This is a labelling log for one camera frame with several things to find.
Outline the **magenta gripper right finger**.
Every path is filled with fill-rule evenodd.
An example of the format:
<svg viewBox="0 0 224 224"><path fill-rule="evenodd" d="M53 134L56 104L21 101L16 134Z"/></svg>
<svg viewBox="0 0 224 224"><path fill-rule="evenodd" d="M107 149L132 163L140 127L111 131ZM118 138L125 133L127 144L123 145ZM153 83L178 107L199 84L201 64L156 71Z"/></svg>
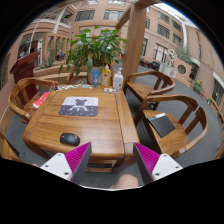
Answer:
<svg viewBox="0 0 224 224"><path fill-rule="evenodd" d="M133 154L145 185L182 169L168 154L158 154L139 143L133 144Z"/></svg>

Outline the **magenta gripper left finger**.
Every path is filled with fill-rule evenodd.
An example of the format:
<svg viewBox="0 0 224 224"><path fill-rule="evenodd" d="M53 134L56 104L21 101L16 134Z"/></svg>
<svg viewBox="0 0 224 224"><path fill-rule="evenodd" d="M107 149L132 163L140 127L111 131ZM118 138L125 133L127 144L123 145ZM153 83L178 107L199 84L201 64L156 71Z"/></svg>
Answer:
<svg viewBox="0 0 224 224"><path fill-rule="evenodd" d="M41 169L79 185L91 153L92 146L91 143L88 142L66 154L55 154L41 166Z"/></svg>

